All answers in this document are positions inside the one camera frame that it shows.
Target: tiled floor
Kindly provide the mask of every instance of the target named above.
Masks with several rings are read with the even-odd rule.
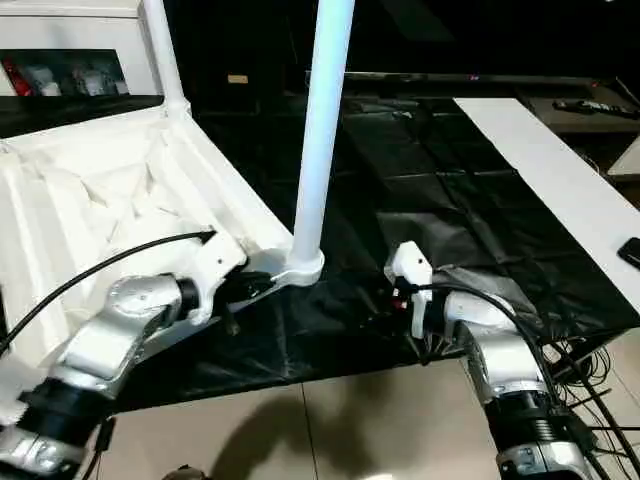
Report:
[[[640,330],[609,351],[614,370],[599,388],[613,388],[605,398],[621,424],[640,425]],[[640,451],[640,432],[629,439]],[[493,480],[494,455],[470,381],[450,360],[121,415],[99,478],[161,480],[189,464],[214,480]],[[600,458],[612,479],[626,478]]]

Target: phone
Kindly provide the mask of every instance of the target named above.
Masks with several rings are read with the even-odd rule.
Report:
[[[634,267],[640,270],[640,238],[631,238],[625,243],[618,255],[627,263],[630,263]]]

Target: black plastic sheet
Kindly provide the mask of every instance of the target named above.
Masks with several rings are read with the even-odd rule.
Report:
[[[15,124],[17,104],[0,103],[0,136],[158,101],[58,105],[70,116],[34,101],[31,113],[14,112]],[[260,114],[196,117],[289,228],[305,106],[305,98],[292,97]],[[137,366],[119,409],[415,363],[404,338],[406,318],[385,315],[390,286],[382,275],[391,252],[407,240],[418,243],[438,278],[505,296],[544,339],[640,325],[624,297],[453,101],[345,99],[321,280],[241,311],[238,335],[218,323]]]

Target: white pole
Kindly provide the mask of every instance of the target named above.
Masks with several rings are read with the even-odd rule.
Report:
[[[177,109],[188,111],[189,104],[182,91],[178,63],[173,51],[169,23],[162,0],[144,0],[144,12],[151,35],[160,83],[162,83],[164,104],[169,109],[177,107]]]
[[[320,0],[302,147],[292,267],[317,262],[355,0]]]

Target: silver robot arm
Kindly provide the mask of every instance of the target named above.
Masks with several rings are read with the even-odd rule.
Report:
[[[403,284],[418,286],[431,283],[432,269],[418,246],[407,242],[385,273],[394,285],[402,279]],[[492,297],[515,313],[504,299]],[[423,324],[431,301],[431,292],[411,293],[415,338],[428,335]],[[496,462],[502,478],[591,480],[580,449],[553,414],[540,365],[511,318],[487,300],[459,291],[448,292],[441,313],[445,338],[467,353],[469,373],[498,450]]]
[[[197,308],[191,280],[130,277],[71,338],[43,383],[21,396],[20,420],[0,433],[0,479],[72,479],[95,427],[114,401],[144,342]]]
[[[214,296],[224,309],[272,285],[266,273],[239,271],[246,256],[227,234],[217,233],[192,260],[179,276],[126,277],[111,286],[46,379],[20,396],[23,415],[0,432],[0,480],[74,478],[89,437],[148,350],[207,324]]]

